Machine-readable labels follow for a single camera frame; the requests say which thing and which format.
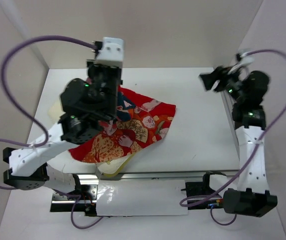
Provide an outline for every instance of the white table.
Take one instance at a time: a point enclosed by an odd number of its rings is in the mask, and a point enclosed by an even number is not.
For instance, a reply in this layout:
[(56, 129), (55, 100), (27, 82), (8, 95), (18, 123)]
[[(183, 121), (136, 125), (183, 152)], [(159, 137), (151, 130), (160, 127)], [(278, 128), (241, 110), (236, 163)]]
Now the white table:
[[(176, 104), (177, 112), (166, 138), (142, 150), (124, 172), (175, 172), (236, 170), (239, 160), (220, 94), (205, 92), (198, 80), (212, 68), (129, 68), (124, 69), (124, 87), (157, 100)], [(48, 109), (73, 78), (86, 78), (86, 69), (51, 69), (36, 111), (49, 128)], [(28, 141), (41, 134), (32, 126)], [(94, 164), (73, 160), (65, 152), (49, 162), (66, 173), (94, 173)], [(78, 230), (70, 214), (50, 213), (52, 191), (39, 188), (11, 192), (0, 226), (0, 240), (52, 239), (275, 239), (285, 240), (275, 210), (262, 218), (239, 216), (229, 227), (216, 225), (208, 210), (189, 211), (188, 216), (113, 217), (89, 230)], [(218, 220), (232, 216), (215, 210)], [(77, 223), (92, 218), (75, 213)]]

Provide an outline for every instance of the purple cable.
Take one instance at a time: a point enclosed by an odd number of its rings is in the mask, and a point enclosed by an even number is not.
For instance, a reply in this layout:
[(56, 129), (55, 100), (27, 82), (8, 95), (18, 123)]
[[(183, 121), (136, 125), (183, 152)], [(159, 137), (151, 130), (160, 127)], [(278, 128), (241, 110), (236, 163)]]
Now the purple cable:
[[(273, 54), (277, 54), (280, 55), (281, 57), (283, 57), (286, 60), (286, 53), (279, 51), (279, 50), (275, 50), (275, 49), (262, 49), (262, 50), (256, 50), (256, 51), (252, 51), (249, 52), (247, 54), (247, 56), (250, 55), (254, 55), (254, 54), (259, 54), (259, 53), (273, 53)], [(259, 136), (258, 141), (262, 140), (264, 138), (264, 136), (267, 134), (267, 132), (274, 126), (274, 124), (283, 116), (283, 114), (286, 112), (286, 104), (284, 106), (284, 108), (281, 110), (281, 112), (276, 116), (276, 118), (268, 125), (268, 127), (266, 128), (266, 130)], [(243, 167), (235, 174), (235, 176), (233, 176), (227, 183), (225, 183), (223, 186), (221, 186), (217, 191), (213, 192), (211, 195), (207, 196), (206, 198), (197, 201), (197, 202), (193, 202), (190, 204), (184, 204), (184, 202), (186, 200), (189, 199), (193, 199), (196, 198), (197, 196), (189, 196), (184, 198), (183, 200), (181, 200), (179, 202), (179, 204), (182, 207), (195, 207), (197, 205), (203, 204), (206, 201), (210, 200), (212, 197), (214, 197), (215, 195), (218, 195), (223, 189), (225, 189), (227, 186), (229, 186), (233, 181), (235, 181), (235, 179), (237, 179), (241, 173), (247, 168), (247, 166), (250, 164), (250, 162), (252, 161), (254, 155), (256, 154), (257, 150), (259, 148), (259, 144), (255, 144), (254, 150), (252, 152), (252, 154), (249, 156), (248, 160), (246, 161), (246, 163), (243, 165)]]
[[(40, 123), (37, 119), (35, 119), (32, 115), (30, 115), (19, 103), (18, 101), (15, 99), (15, 97), (12, 95), (12, 93), (10, 92), (10, 88), (8, 85), (8, 81), (7, 81), (7, 77), (6, 77), (6, 70), (8, 68), (8, 64), (10, 62), (10, 60), (12, 59), (12, 57), (18, 53), (21, 49), (34, 44), (34, 43), (38, 43), (38, 42), (44, 42), (44, 41), (63, 41), (63, 42), (69, 42), (69, 43), (73, 43), (73, 44), (78, 44), (78, 45), (82, 45), (84, 47), (87, 48), (91, 48), (91, 49), (97, 49), (97, 47), (93, 44), (87, 43), (85, 41), (81, 41), (72, 37), (68, 37), (68, 36), (58, 36), (58, 35), (46, 35), (46, 36), (37, 36), (31, 39), (28, 39), (20, 44), (18, 44), (17, 46), (15, 46), (14, 48), (12, 48), (12, 50), (10, 50), (5, 58), (3, 59), (2, 63), (1, 63), (1, 67), (0, 67), (0, 84), (2, 89), (4, 90), (5, 95), (7, 96), (8, 100), (24, 115), (26, 116), (28, 119), (32, 120), (36, 125), (38, 125), (42, 131), (45, 134), (45, 139), (43, 142), (35, 144), (34, 147), (41, 147), (43, 145), (45, 145), (48, 140), (49, 140), (49, 134), (48, 134), (48, 130), (42, 125), (42, 123)], [(8, 140), (8, 139), (3, 139), (0, 138), (0, 142), (3, 143), (8, 143), (8, 144), (14, 144), (14, 145), (18, 145), (21, 147), (29, 147), (30, 145), (27, 143), (22, 143), (22, 142), (18, 142), (18, 141), (12, 141), (12, 140)], [(5, 187), (5, 186), (1, 186), (0, 185), (0, 189), (3, 190), (14, 190), (14, 187)]]
[(218, 224), (218, 225), (221, 225), (221, 226), (229, 226), (229, 225), (231, 225), (232, 223), (234, 223), (235, 222), (235, 220), (237, 219), (237, 216), (238, 215), (234, 215), (234, 217), (233, 217), (233, 219), (230, 221), (230, 222), (228, 222), (228, 223), (221, 223), (221, 222), (219, 222), (218, 220), (216, 220), (215, 218), (214, 218), (214, 216), (213, 216), (213, 208), (214, 208), (214, 206), (212, 206), (211, 207), (211, 210), (210, 210), (210, 215), (211, 215), (211, 218), (213, 219), (213, 221), (216, 223), (216, 224)]
[(104, 217), (103, 216), (100, 216), (94, 223), (91, 223), (90, 225), (88, 226), (79, 226), (75, 223), (74, 221), (74, 217), (73, 217), (73, 213), (74, 213), (74, 209), (75, 209), (75, 206), (78, 204), (79, 200), (81, 199), (81, 195), (71, 195), (71, 194), (68, 194), (68, 193), (64, 193), (64, 192), (61, 192), (61, 191), (58, 191), (58, 190), (54, 190), (55, 192), (57, 192), (58, 194), (60, 195), (64, 195), (64, 196), (67, 196), (68, 198), (76, 198), (75, 199), (75, 202), (72, 206), (72, 210), (71, 210), (71, 222), (73, 224), (73, 226), (77, 229), (81, 229), (81, 230), (84, 230), (84, 229), (89, 229), (93, 226), (95, 226), (96, 224), (98, 224)]

